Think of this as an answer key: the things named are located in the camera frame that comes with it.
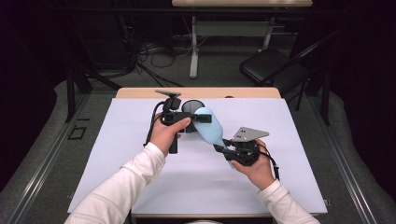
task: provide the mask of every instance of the table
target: table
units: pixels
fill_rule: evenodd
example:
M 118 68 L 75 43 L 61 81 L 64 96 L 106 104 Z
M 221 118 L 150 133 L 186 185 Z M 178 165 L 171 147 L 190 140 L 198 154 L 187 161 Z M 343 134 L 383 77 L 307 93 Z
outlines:
M 152 109 L 166 98 L 154 92 L 155 89 L 119 90 L 107 111 L 69 212 L 95 186 L 117 172 L 121 165 L 140 151 L 149 129 Z M 310 213 L 327 213 L 286 102 L 280 98 L 277 89 L 161 90 L 181 92 L 179 98 L 183 102 L 201 100 L 219 119 L 224 138 L 231 138 L 245 124 L 246 127 L 269 131 L 270 136 L 263 140 L 280 166 L 282 184 Z M 183 133 L 178 140 L 178 153 L 166 159 L 162 174 L 147 186 L 133 206 L 133 217 L 271 216 L 258 201 L 257 188 L 196 134 Z
M 311 7 L 312 0 L 173 0 L 174 7 Z M 220 36 L 264 36 L 262 49 L 267 49 L 274 19 L 269 21 L 197 21 L 192 16 L 192 55 L 190 78 L 198 76 L 198 35 Z

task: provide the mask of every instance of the white paper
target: white paper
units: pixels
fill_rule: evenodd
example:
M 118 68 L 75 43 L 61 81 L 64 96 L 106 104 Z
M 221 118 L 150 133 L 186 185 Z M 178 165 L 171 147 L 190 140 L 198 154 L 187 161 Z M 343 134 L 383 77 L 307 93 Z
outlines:
M 310 213 L 327 213 L 318 184 L 283 99 L 198 99 L 209 107 L 230 139 L 240 127 L 269 132 L 262 138 L 279 165 L 281 183 Z M 113 99 L 69 212 L 139 152 L 152 110 L 160 99 Z M 132 208 L 135 215 L 269 215 L 258 189 L 196 133 L 183 133 L 178 153 Z

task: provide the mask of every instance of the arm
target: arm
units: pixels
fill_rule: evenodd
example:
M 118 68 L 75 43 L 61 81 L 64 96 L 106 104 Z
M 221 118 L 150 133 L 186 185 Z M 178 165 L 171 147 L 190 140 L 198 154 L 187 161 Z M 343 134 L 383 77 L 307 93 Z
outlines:
M 257 140 L 261 151 L 266 153 L 265 143 Z M 289 194 L 278 180 L 275 180 L 271 171 L 271 162 L 260 155 L 251 166 L 243 166 L 232 161 L 235 169 L 246 175 L 248 179 L 260 189 L 259 199 L 268 207 L 277 223 L 319 223 L 311 214 L 306 212 Z
M 65 223 L 123 223 L 146 185 L 160 174 L 175 134 L 190 122 L 164 126 L 157 120 L 143 150 L 90 192 Z
M 306 212 L 289 194 L 278 180 L 259 192 L 259 199 L 270 210 L 277 223 L 319 223 Z

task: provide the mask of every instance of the blue squeeze toy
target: blue squeeze toy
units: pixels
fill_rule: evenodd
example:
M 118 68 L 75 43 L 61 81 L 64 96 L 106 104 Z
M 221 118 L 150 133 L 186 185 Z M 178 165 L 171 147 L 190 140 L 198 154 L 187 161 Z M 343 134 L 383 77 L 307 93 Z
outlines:
M 211 123 L 202 123 L 193 121 L 193 125 L 198 133 L 204 138 L 204 140 L 210 145 L 217 145 L 224 148 L 227 148 L 223 142 L 223 130 L 222 126 L 219 123 L 219 120 L 213 114 L 212 110 L 207 107 L 198 108 L 195 113 L 196 115 L 206 114 L 211 115 L 212 122 Z

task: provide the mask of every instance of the white sleeve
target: white sleeve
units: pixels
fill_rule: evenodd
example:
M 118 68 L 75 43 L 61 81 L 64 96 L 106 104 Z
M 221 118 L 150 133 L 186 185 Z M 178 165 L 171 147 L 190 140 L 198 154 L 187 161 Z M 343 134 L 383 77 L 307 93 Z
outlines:
M 291 197 L 278 180 L 259 192 L 259 198 L 278 224 L 319 223 Z
M 165 164 L 165 156 L 148 143 L 131 161 L 89 193 L 65 223 L 123 223 L 146 185 Z

